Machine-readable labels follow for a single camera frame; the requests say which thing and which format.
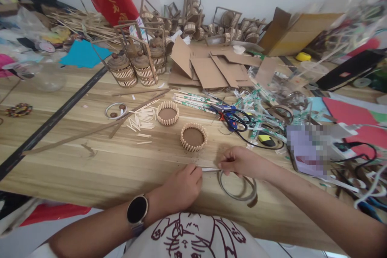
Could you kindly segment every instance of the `watch face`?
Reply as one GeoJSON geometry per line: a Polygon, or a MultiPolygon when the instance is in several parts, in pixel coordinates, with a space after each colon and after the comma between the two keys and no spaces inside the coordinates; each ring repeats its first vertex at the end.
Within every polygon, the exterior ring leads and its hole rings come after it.
{"type": "Polygon", "coordinates": [[[145,216],[148,202],[145,197],[138,196],[129,205],[127,218],[129,223],[135,224],[145,216]]]}

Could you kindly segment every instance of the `red paper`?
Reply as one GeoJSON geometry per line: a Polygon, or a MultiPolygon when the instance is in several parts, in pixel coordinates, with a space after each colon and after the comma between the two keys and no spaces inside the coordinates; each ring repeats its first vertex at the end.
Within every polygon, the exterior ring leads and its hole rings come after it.
{"type": "MultiPolygon", "coordinates": [[[[329,112],[334,118],[337,119],[337,123],[343,122],[347,125],[353,124],[370,124],[378,125],[372,116],[371,112],[367,109],[357,107],[342,101],[333,100],[330,98],[322,98],[329,112]]],[[[379,129],[370,126],[363,126],[356,130],[359,134],[346,138],[347,142],[359,141],[376,145],[382,148],[387,148],[387,133],[384,129],[379,129]]],[[[353,147],[352,150],[357,154],[365,153],[369,158],[374,156],[374,151],[367,145],[361,145],[353,147]]]]}

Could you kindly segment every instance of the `wooden table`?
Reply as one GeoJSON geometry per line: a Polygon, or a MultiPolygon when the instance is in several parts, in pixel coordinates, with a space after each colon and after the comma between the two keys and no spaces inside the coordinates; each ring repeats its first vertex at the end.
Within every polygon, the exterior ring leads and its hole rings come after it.
{"type": "MultiPolygon", "coordinates": [[[[65,67],[63,72],[67,76],[67,83],[63,89],[53,93],[37,91],[21,82],[0,105],[4,119],[0,126],[0,161],[9,157],[101,68],[101,64],[94,69],[65,67]],[[4,109],[19,102],[33,105],[33,112],[20,118],[5,117],[4,109]]],[[[284,66],[280,70],[290,74],[284,66]]],[[[168,74],[160,76],[155,87],[165,83],[164,87],[167,88],[167,79],[168,74]]],[[[1,97],[16,81],[15,77],[0,79],[1,97]]],[[[140,84],[131,89],[122,89],[112,75],[106,73],[35,148],[108,123],[104,110],[111,103],[124,102],[129,108],[134,108],[154,95],[138,94],[136,100],[132,95],[111,96],[118,92],[142,90],[144,87],[140,84]]],[[[183,90],[199,92],[195,87],[184,87],[183,90]]],[[[226,95],[226,102],[235,100],[230,93],[226,95]]],[[[173,91],[162,101],[171,100],[172,96],[173,91]]],[[[113,129],[109,128],[54,149],[25,156],[0,182],[0,190],[106,209],[161,185],[171,172],[187,163],[214,167],[227,148],[246,145],[236,134],[225,135],[228,130],[214,115],[183,105],[179,105],[179,109],[180,118],[174,126],[164,127],[155,121],[153,130],[141,131],[152,135],[150,144],[137,145],[148,139],[136,136],[137,133],[127,127],[120,128],[112,139],[108,139],[113,129]],[[207,129],[208,144],[202,151],[190,153],[181,147],[179,133],[186,122],[198,122],[207,129]],[[89,151],[81,144],[87,144],[97,154],[88,157],[89,151]]],[[[273,150],[259,148],[254,148],[254,151],[294,172],[290,161],[285,158],[286,154],[277,155],[273,150]]],[[[319,186],[317,180],[302,177],[319,186]]],[[[235,193],[240,193],[243,188],[242,181],[233,176],[225,179],[225,183],[235,193]]],[[[221,190],[216,173],[204,173],[202,192],[191,210],[232,219],[261,239],[342,252],[301,210],[267,183],[258,182],[258,204],[248,208],[221,190]]]]}

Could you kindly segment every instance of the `black scissors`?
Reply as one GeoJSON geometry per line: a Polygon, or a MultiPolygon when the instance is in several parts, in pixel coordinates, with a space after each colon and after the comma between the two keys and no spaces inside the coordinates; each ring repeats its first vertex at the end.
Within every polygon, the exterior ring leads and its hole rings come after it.
{"type": "Polygon", "coordinates": [[[248,125],[251,123],[249,114],[245,111],[237,109],[235,106],[224,106],[224,105],[211,105],[217,113],[221,115],[221,121],[226,121],[228,129],[231,132],[244,132],[248,129],[248,125]],[[236,113],[241,113],[247,118],[247,121],[241,119],[236,113]],[[243,125],[243,129],[238,129],[238,123],[243,125]]]}

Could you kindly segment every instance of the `pixelated blur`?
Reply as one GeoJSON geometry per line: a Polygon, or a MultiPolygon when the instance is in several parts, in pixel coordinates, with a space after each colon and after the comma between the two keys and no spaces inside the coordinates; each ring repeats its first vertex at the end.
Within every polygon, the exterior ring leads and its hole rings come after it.
{"type": "Polygon", "coordinates": [[[287,147],[295,169],[301,173],[328,179],[331,136],[329,126],[289,125],[287,147]]]}

